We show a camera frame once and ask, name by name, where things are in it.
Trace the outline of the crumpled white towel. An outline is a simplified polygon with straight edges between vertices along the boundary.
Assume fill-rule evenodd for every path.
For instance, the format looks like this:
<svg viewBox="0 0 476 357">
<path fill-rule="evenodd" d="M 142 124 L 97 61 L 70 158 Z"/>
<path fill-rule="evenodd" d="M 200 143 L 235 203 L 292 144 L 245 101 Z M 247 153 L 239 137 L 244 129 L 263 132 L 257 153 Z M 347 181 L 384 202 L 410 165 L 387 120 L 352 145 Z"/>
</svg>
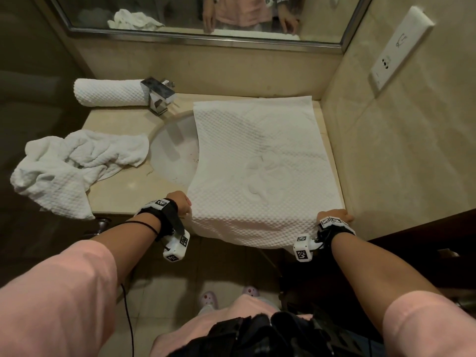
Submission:
<svg viewBox="0 0 476 357">
<path fill-rule="evenodd" d="M 92 220 L 87 198 L 91 185 L 124 167 L 139 167 L 148 152 L 145 134 L 118 136 L 82 129 L 65 138 L 44 137 L 26 144 L 26 156 L 10 183 L 16 193 L 55 215 Z"/>
</svg>

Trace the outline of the white waffle towel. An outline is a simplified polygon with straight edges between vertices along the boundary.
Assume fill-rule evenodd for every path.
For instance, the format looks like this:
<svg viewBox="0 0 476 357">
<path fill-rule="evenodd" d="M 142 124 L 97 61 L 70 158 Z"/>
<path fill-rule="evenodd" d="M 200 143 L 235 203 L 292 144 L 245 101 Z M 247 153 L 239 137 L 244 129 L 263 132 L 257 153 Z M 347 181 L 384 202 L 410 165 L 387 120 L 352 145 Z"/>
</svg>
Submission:
<svg viewBox="0 0 476 357">
<path fill-rule="evenodd" d="M 195 102 L 193 113 L 197 235 L 292 250 L 318 212 L 345 207 L 311 96 Z"/>
<path fill-rule="evenodd" d="M 146 107 L 149 95 L 140 79 L 98 80 L 78 78 L 76 100 L 85 107 Z"/>
</svg>

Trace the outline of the white sink basin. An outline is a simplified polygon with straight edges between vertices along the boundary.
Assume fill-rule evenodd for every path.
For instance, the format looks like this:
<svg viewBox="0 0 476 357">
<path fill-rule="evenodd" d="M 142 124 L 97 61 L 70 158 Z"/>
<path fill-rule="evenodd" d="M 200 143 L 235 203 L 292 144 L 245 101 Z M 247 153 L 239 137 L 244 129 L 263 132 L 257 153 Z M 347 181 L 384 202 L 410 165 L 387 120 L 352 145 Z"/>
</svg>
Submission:
<svg viewBox="0 0 476 357">
<path fill-rule="evenodd" d="M 191 184 L 199 162 L 199 137 L 192 110 L 164 119 L 149 148 L 154 171 L 171 183 Z"/>
</svg>

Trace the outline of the pink shirt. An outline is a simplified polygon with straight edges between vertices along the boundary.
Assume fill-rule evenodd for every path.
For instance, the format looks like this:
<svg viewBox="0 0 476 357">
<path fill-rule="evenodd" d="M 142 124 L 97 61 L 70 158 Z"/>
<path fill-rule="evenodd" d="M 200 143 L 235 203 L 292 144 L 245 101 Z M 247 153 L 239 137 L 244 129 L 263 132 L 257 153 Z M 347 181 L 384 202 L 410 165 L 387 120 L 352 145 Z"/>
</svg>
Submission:
<svg viewBox="0 0 476 357">
<path fill-rule="evenodd" d="M 96 357 L 115 327 L 111 252 L 81 241 L 0 288 L 0 357 Z M 476 357 L 476 319 L 448 298 L 413 291 L 386 310 L 390 357 Z"/>
</svg>

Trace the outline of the black pleated skirt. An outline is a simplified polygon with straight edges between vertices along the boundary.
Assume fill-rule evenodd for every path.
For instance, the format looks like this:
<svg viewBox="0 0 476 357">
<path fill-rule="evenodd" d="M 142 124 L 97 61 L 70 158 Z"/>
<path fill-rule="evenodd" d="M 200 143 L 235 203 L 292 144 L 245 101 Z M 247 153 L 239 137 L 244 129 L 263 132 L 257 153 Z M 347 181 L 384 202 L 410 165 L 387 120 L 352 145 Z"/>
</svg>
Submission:
<svg viewBox="0 0 476 357">
<path fill-rule="evenodd" d="M 167 357 L 378 357 L 322 310 L 309 320 L 287 311 L 215 324 Z"/>
</svg>

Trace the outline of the chrome faucet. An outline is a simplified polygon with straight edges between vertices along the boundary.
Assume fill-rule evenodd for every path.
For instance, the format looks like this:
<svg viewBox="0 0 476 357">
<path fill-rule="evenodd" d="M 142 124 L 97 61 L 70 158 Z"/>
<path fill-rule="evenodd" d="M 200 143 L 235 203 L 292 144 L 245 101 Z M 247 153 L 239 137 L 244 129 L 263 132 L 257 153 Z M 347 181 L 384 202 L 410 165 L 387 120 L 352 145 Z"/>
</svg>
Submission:
<svg viewBox="0 0 476 357">
<path fill-rule="evenodd" d="M 175 83 L 171 80 L 159 81 L 154 77 L 148 77 L 141 80 L 140 84 L 147 97 L 148 108 L 156 116 L 165 113 L 176 99 Z"/>
</svg>

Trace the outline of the person's right forearm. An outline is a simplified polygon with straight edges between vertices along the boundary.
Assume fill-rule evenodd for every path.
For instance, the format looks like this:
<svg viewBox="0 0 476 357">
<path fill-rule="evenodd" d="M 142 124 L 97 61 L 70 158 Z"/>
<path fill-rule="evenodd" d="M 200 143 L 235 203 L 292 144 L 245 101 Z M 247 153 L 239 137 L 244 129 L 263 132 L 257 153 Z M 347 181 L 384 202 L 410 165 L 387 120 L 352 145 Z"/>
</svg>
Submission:
<svg viewBox="0 0 476 357">
<path fill-rule="evenodd" d="M 353 234 L 337 234 L 331 250 L 362 309 L 380 333 L 386 310 L 399 297 L 413 291 L 442 295 L 406 261 Z"/>
</svg>

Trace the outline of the person's left forearm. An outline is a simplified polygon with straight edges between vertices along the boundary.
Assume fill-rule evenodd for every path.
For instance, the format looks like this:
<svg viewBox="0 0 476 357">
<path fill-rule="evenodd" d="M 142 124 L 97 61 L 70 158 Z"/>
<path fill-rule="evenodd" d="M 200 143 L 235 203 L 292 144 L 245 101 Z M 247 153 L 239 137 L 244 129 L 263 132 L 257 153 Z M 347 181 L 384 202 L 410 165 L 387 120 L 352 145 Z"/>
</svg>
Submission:
<svg viewBox="0 0 476 357">
<path fill-rule="evenodd" d="M 149 213 L 138 214 L 92 238 L 113 255 L 117 267 L 118 285 L 134 269 L 160 231 L 160 221 Z"/>
</svg>

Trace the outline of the metal framed wall mirror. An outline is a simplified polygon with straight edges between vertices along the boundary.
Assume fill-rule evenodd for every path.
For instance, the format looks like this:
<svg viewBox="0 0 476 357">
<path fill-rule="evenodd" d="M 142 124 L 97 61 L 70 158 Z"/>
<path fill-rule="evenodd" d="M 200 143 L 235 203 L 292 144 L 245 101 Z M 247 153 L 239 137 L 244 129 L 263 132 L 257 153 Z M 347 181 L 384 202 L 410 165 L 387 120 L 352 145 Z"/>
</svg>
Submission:
<svg viewBox="0 0 476 357">
<path fill-rule="evenodd" d="M 343 54 L 372 0 L 45 0 L 73 37 Z"/>
</svg>

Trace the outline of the person's left hand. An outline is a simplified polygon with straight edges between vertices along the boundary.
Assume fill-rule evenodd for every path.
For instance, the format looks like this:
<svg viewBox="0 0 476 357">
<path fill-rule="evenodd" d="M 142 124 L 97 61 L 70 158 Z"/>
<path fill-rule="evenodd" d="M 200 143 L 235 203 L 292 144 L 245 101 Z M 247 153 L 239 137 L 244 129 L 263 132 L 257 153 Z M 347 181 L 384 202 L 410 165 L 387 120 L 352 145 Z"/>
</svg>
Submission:
<svg viewBox="0 0 476 357">
<path fill-rule="evenodd" d="M 170 200 L 173 200 L 175 202 L 175 204 L 178 207 L 178 216 L 181 217 L 181 218 L 183 218 L 182 217 L 183 198 L 187 198 L 187 195 L 181 190 L 170 192 L 166 196 L 166 199 L 170 199 Z"/>
</svg>

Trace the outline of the white wall socket plate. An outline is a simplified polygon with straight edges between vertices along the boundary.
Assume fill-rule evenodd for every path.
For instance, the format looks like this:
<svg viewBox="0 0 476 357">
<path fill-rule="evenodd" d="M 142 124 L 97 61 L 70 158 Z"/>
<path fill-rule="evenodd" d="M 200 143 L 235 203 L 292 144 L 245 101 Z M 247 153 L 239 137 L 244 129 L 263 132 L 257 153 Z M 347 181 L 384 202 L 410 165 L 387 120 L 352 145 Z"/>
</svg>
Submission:
<svg viewBox="0 0 476 357">
<path fill-rule="evenodd" d="M 369 83 L 374 95 L 380 94 L 434 25 L 422 8 L 410 7 L 370 70 Z"/>
</svg>

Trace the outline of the dark wooden door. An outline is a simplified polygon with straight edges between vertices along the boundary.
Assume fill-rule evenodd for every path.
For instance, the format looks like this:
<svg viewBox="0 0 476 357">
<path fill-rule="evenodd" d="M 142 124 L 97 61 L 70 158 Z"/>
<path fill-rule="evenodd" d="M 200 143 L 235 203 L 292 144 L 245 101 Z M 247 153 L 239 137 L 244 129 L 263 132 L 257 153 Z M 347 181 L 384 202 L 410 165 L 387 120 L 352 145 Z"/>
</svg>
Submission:
<svg viewBox="0 0 476 357">
<path fill-rule="evenodd" d="M 476 209 L 370 240 L 412 265 L 476 318 Z M 459 258 L 441 259 L 449 248 Z"/>
</svg>

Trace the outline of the rolled white waffle towel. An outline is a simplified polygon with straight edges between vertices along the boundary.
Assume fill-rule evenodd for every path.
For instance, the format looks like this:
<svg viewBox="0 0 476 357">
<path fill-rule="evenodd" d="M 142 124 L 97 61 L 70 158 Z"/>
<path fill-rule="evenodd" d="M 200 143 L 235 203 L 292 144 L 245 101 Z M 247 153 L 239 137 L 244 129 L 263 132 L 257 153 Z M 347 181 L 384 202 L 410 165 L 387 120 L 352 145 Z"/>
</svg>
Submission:
<svg viewBox="0 0 476 357">
<path fill-rule="evenodd" d="M 149 95 L 140 79 L 98 80 L 78 78 L 76 100 L 85 107 L 146 107 Z"/>
</svg>

